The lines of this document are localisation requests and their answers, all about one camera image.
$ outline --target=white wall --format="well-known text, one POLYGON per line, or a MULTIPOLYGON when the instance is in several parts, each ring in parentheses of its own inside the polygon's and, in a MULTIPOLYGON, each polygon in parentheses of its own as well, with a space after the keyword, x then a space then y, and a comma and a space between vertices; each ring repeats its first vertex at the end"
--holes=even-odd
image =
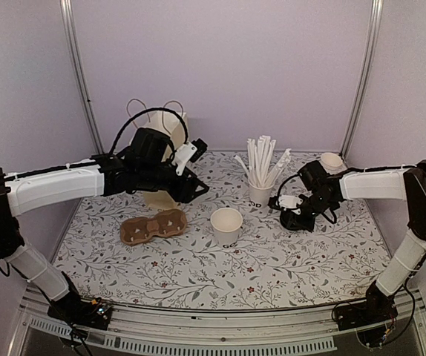
POLYGON ((213 149, 244 149, 248 136, 270 134, 282 148, 339 151, 371 4, 73 1, 104 146, 124 123, 127 101, 137 97, 148 106, 180 100, 192 137, 213 149))
MULTIPOLYGON (((426 159, 426 1, 386 1, 349 162, 364 167, 421 159, 426 159)), ((406 230, 406 204, 371 207, 394 251, 406 230)), ((418 277, 426 305, 426 266, 418 277)))
MULTIPOLYGON (((0 167, 33 170, 93 151, 59 2, 0 1, 0 167)), ((67 202, 23 216, 22 234, 49 255, 72 208, 67 202)), ((16 274, 0 274, 0 355, 24 287, 16 274)))

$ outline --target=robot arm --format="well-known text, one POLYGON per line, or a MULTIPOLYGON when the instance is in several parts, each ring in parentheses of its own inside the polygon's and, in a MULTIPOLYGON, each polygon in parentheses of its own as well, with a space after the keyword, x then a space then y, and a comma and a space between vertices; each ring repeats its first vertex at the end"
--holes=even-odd
POLYGON ((387 320, 397 315, 394 294, 409 276, 415 274, 426 258, 426 160, 416 166, 397 168, 351 168, 330 175, 319 161, 306 164, 298 176, 312 194, 308 197, 277 196, 269 206, 281 210, 281 224, 289 230, 313 231, 315 218, 330 210, 332 215, 340 202, 354 199, 406 200, 410 221, 402 244, 389 266, 368 288, 363 306, 343 306, 339 328, 349 329, 387 320))
POLYGON ((206 144, 201 139, 187 142, 177 151, 172 149, 171 157, 163 161, 168 146, 173 148, 164 133, 140 128, 118 154, 23 174, 4 174, 0 168, 0 259, 42 290, 50 300, 50 316, 106 329, 110 311, 99 299, 81 300, 69 277, 24 241, 16 217, 56 202, 121 192, 161 190, 176 202, 191 202, 209 188, 186 163, 195 162, 206 151, 206 144))

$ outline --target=tabletop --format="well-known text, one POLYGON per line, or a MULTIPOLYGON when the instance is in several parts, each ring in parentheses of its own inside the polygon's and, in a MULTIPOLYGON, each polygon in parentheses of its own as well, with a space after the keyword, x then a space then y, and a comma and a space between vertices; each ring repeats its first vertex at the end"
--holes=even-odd
MULTIPOLYGON (((84 199, 55 267, 82 294, 148 306, 276 309, 363 297, 390 260, 364 202, 343 202, 335 225, 318 217, 313 233, 287 231, 278 211, 249 203, 247 178, 235 154, 246 159, 244 152, 207 152, 191 167, 210 190, 179 207, 189 226, 178 237, 124 245, 120 224, 157 211, 145 206, 142 194, 84 199), (210 215, 226 206, 244 218, 233 248, 220 248, 212 240, 210 215)), ((293 154, 275 189, 319 155, 293 154)), ((275 153, 272 161, 279 156, 275 153)), ((291 194, 307 193, 299 179, 288 186, 291 194)))

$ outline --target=table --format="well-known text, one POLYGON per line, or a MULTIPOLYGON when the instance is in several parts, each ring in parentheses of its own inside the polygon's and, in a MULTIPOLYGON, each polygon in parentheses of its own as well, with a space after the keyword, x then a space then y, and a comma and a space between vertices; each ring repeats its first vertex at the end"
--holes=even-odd
MULTIPOLYGON (((71 277, 80 293, 124 304, 277 309, 363 297, 390 261, 364 202, 342 203, 335 225, 318 217, 313 233, 287 231, 277 211, 249 204, 247 178, 235 154, 246 159, 244 152, 207 152, 192 166, 210 191, 181 205, 189 226, 179 237, 126 246, 120 242, 121 222, 157 213, 145 206, 142 194, 84 199, 55 267, 71 277), (238 209, 244 218, 234 248, 212 241, 209 217, 224 206, 238 209)), ((318 157, 294 154, 275 188, 318 157)), ((300 180, 288 186, 289 193, 307 193, 300 180)))

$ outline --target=floral pattern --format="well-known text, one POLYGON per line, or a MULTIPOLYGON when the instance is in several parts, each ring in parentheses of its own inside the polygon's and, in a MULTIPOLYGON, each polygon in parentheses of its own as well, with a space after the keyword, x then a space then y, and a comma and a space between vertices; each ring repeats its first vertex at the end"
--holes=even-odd
MULTIPOLYGON (((189 222, 182 236, 124 245, 119 238, 122 221, 152 217, 157 211, 145 206, 142 194, 88 198, 71 223, 55 266, 82 294, 118 303, 270 309, 363 297, 389 263, 366 205, 359 200, 342 203, 338 222, 318 217, 313 233, 287 231, 277 211, 249 203, 247 179, 235 154, 208 152, 193 167, 210 191, 180 207, 189 222), (238 209, 244 218, 240 238, 230 248, 214 244, 209 223, 212 212, 225 206, 238 209)), ((276 188, 317 158, 295 154, 276 188)), ((300 180, 291 181, 286 191, 306 193, 300 180)))

